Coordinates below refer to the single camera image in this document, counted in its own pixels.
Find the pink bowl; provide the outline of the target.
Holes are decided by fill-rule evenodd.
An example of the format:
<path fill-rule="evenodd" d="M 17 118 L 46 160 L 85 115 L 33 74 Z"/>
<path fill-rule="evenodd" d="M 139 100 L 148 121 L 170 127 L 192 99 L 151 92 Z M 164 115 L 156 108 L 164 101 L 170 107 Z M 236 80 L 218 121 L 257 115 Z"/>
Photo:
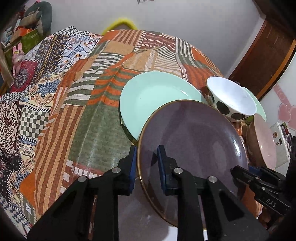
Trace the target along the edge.
<path fill-rule="evenodd" d="M 275 169 L 277 158 L 273 135 L 266 121 L 257 113 L 248 126 L 246 145 L 252 165 Z"/>

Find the dark purple plate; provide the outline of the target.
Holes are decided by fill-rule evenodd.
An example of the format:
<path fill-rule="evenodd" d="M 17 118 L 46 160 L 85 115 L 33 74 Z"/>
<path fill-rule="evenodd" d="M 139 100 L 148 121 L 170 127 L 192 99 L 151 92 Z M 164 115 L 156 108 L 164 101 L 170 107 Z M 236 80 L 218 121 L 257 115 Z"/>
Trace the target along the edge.
<path fill-rule="evenodd" d="M 236 185 L 230 170 L 248 168 L 240 135 L 216 109 L 193 100 L 179 100 L 158 108 L 146 121 L 138 142 L 137 168 L 144 194 L 156 213 L 173 226 L 177 221 L 177 197 L 161 188 L 157 147 L 192 175 L 217 177 L 236 197 L 244 190 Z"/>

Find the white polka dot bowl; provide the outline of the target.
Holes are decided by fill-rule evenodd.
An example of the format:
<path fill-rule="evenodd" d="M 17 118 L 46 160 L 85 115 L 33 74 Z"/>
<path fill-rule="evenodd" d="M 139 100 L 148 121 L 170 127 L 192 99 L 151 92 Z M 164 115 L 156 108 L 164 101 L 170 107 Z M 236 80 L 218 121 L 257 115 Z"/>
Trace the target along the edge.
<path fill-rule="evenodd" d="M 241 122 L 257 112 L 255 101 L 237 83 L 218 76 L 207 79 L 208 102 L 231 122 Z"/>

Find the mint green plate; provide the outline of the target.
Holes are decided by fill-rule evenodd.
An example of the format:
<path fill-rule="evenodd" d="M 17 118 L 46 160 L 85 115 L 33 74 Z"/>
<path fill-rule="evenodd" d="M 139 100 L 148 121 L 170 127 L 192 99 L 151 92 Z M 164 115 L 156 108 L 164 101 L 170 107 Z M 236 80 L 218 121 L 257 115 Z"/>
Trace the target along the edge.
<path fill-rule="evenodd" d="M 121 119 L 131 136 L 138 140 L 154 111 L 176 100 L 207 103 L 199 90 L 178 76 L 160 71 L 141 73 L 130 79 L 121 92 Z"/>

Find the mint green bowl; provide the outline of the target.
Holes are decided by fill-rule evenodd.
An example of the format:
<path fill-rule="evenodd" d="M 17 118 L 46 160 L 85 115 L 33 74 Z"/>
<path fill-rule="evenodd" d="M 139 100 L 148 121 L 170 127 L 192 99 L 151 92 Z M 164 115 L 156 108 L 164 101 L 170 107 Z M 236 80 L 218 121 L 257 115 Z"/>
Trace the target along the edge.
<path fill-rule="evenodd" d="M 267 121 L 265 111 L 264 111 L 262 105 L 260 104 L 259 100 L 256 98 L 256 96 L 249 89 L 247 89 L 245 87 L 242 87 L 242 88 L 253 98 L 253 100 L 256 104 L 256 107 L 257 107 L 256 113 L 259 114 L 265 121 Z M 253 116 L 249 116 L 249 117 L 245 118 L 244 121 L 247 125 L 249 125 L 253 121 Z"/>

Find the patchwork striped tablecloth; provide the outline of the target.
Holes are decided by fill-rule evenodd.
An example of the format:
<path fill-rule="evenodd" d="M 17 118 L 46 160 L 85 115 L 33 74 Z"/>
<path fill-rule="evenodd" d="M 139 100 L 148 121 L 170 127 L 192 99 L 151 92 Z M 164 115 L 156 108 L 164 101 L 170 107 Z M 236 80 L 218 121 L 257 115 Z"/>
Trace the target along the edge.
<path fill-rule="evenodd" d="M 34 169 L 20 185 L 26 211 L 33 209 L 40 217 L 74 178 L 101 175 L 127 154 L 131 142 L 120 126 L 120 94 L 130 79 L 151 71 L 178 76 L 203 95 L 207 78 L 221 75 L 183 39 L 142 30 L 109 31 L 58 85 L 38 137 Z"/>

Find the patterned quilt cloth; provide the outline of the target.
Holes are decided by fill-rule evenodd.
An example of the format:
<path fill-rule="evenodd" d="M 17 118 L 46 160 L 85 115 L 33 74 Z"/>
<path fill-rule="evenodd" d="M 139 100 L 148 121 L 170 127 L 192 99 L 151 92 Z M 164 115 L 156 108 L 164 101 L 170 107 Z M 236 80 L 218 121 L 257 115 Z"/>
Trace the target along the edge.
<path fill-rule="evenodd" d="M 79 60 L 91 56 L 102 35 L 75 27 L 60 30 L 29 51 L 16 76 L 23 90 L 1 97 L 1 231 L 26 235 L 36 216 L 21 208 L 20 185 L 35 166 L 38 137 L 45 128 L 58 85 Z"/>

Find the wooden door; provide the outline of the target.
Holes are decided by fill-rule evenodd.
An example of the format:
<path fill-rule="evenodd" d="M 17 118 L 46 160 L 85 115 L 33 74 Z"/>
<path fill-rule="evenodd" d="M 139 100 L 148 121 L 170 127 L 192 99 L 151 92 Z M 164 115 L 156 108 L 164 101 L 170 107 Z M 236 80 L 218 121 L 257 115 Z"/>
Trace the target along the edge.
<path fill-rule="evenodd" d="M 255 40 L 229 79 L 261 100 L 288 67 L 295 53 L 295 38 L 283 26 L 263 22 Z"/>

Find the pink bunny toy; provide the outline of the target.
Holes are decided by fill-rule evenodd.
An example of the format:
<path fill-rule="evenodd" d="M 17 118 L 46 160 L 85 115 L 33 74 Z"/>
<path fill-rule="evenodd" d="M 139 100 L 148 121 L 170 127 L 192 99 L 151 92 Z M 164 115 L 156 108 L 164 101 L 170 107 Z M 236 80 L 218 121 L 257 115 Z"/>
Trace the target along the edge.
<path fill-rule="evenodd" d="M 13 46 L 13 77 L 16 78 L 18 72 L 20 71 L 21 62 L 23 60 L 25 53 L 22 48 L 22 43 L 19 42 L 17 46 Z"/>

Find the green cardboard box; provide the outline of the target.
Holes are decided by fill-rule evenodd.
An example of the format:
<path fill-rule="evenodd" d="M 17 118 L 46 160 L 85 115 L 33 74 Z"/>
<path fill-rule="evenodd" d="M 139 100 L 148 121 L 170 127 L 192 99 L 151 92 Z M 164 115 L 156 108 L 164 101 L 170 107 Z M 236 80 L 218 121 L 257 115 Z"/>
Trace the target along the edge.
<path fill-rule="evenodd" d="M 31 51 L 37 44 L 39 44 L 44 37 L 40 35 L 37 31 L 37 29 L 32 30 L 31 32 L 27 33 L 26 35 L 22 37 L 17 37 L 15 40 L 13 40 L 9 45 L 7 45 L 4 48 L 4 54 L 6 57 L 6 60 L 10 63 L 12 56 L 13 56 L 13 46 L 18 46 L 19 42 L 22 43 L 22 50 L 25 54 L 27 54 L 29 51 Z"/>

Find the yellow chair back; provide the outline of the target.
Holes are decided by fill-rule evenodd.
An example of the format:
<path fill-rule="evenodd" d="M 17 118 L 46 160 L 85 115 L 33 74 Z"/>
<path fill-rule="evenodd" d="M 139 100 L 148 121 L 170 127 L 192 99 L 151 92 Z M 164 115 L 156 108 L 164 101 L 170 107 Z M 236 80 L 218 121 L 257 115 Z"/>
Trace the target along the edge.
<path fill-rule="evenodd" d="M 108 31 L 116 30 L 120 26 L 127 27 L 128 30 L 137 30 L 137 26 L 134 24 L 132 20 L 129 20 L 127 18 L 118 18 L 117 20 L 112 22 L 108 27 L 106 27 L 101 34 L 105 35 Z"/>

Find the grey plush toy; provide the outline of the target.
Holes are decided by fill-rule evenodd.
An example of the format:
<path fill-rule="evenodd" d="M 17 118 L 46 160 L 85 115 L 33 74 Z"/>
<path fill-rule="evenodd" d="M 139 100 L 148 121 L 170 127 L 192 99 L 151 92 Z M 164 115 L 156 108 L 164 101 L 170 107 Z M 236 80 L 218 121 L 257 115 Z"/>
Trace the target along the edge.
<path fill-rule="evenodd" d="M 20 26 L 35 27 L 42 37 L 48 37 L 51 33 L 52 5 L 47 1 L 40 1 L 30 6 L 20 20 Z"/>

